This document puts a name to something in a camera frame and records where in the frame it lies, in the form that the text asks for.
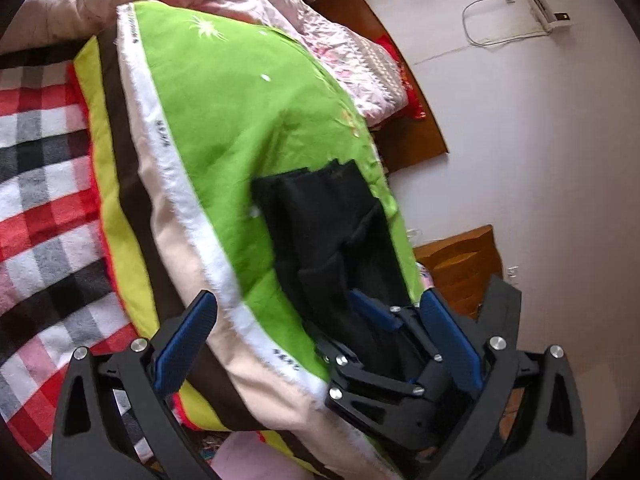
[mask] white wall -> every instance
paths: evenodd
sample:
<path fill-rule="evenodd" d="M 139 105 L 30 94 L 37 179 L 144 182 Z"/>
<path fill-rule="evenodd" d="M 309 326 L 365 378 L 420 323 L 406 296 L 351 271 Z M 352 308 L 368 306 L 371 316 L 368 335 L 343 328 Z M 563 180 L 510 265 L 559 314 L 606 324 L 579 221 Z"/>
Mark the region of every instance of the white wall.
<path fill-rule="evenodd" d="M 640 408 L 640 43 L 613 0 L 567 0 L 570 30 L 492 49 L 464 48 L 473 0 L 367 1 L 450 149 L 391 177 L 407 227 L 494 225 L 519 267 L 520 347 L 570 356 L 593 472 Z M 479 38 L 535 28 L 524 0 L 481 5 Z"/>

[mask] brown fabric stripe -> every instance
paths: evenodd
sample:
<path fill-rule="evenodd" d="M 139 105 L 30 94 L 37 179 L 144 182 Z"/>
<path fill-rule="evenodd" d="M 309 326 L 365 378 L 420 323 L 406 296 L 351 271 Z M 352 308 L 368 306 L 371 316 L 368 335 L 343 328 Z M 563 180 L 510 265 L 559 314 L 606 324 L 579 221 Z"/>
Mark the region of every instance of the brown fabric stripe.
<path fill-rule="evenodd" d="M 293 455 L 306 463 L 311 464 L 316 471 L 329 480 L 344 480 L 343 477 L 327 469 L 322 462 L 313 456 L 309 450 L 298 440 L 298 438 L 290 431 L 277 431 L 284 443 L 291 450 Z"/>
<path fill-rule="evenodd" d="M 151 232 L 151 200 L 138 174 L 138 153 L 129 129 L 127 104 L 114 44 L 116 28 L 108 28 L 97 38 L 116 174 L 120 184 L 120 205 L 140 245 L 158 318 L 162 323 L 170 317 L 180 316 L 185 306 L 162 264 Z M 198 353 L 187 379 L 215 410 L 225 427 L 233 431 L 265 429 L 244 405 L 226 370 L 208 346 L 204 345 Z"/>

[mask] yellow fabric stripe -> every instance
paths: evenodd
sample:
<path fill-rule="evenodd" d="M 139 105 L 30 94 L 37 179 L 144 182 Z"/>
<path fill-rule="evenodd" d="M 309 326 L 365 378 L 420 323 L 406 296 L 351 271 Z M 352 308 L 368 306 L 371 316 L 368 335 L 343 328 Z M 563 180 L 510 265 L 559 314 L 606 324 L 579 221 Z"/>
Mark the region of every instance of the yellow fabric stripe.
<path fill-rule="evenodd" d="M 100 194 L 100 219 L 111 255 L 113 279 L 136 330 L 141 336 L 151 338 L 158 331 L 160 323 L 138 240 L 120 206 L 120 186 L 102 87 L 100 51 L 95 36 L 74 59 L 74 68 L 89 110 L 92 164 Z M 187 381 L 178 394 L 193 424 L 203 430 L 228 431 L 207 401 Z"/>
<path fill-rule="evenodd" d="M 198 391 L 189 384 L 189 381 L 184 381 L 180 391 L 178 391 L 180 400 L 182 401 L 182 407 L 187 414 L 187 418 L 199 428 L 209 431 L 229 431 L 225 427 L 218 414 L 213 410 L 209 403 L 201 396 Z"/>
<path fill-rule="evenodd" d="M 304 460 L 300 460 L 297 456 L 293 455 L 293 452 L 289 449 L 287 444 L 285 444 L 282 437 L 272 430 L 262 430 L 260 434 L 264 437 L 265 441 L 269 446 L 273 447 L 273 449 L 277 449 L 279 452 L 284 453 L 284 455 L 295 460 L 298 465 L 301 465 L 308 471 L 311 471 L 314 474 L 322 476 L 315 467 L 313 467 L 309 462 L 305 462 Z"/>

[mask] blue gripper pad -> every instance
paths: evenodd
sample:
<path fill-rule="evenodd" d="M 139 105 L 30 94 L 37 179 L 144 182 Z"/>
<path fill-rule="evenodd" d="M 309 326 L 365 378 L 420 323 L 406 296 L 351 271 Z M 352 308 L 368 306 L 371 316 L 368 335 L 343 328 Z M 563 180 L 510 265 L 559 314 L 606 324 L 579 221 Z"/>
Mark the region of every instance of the blue gripper pad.
<path fill-rule="evenodd" d="M 431 289 L 420 298 L 420 320 L 456 386 L 476 398 L 483 384 L 480 356 Z"/>
<path fill-rule="evenodd" d="M 349 302 L 357 313 L 386 332 L 394 332 L 402 326 L 402 320 L 391 314 L 388 306 L 381 301 L 372 300 L 357 288 L 349 292 Z"/>
<path fill-rule="evenodd" d="M 191 302 L 182 319 L 177 319 L 180 325 L 155 358 L 154 390 L 159 397 L 164 399 L 180 389 L 217 318 L 216 297 L 203 290 Z"/>

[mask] wall outlet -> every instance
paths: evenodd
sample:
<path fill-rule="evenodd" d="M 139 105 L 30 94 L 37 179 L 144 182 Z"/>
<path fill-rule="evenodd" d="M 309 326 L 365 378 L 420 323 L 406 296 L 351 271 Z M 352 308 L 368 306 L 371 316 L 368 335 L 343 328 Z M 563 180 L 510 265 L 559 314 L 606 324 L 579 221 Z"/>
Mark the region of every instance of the wall outlet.
<path fill-rule="evenodd" d="M 409 238 L 411 247 L 416 248 L 422 243 L 422 231 L 420 229 L 407 229 L 406 237 Z"/>
<path fill-rule="evenodd" d="M 508 267 L 507 268 L 507 282 L 510 285 L 517 286 L 518 285 L 518 266 Z"/>

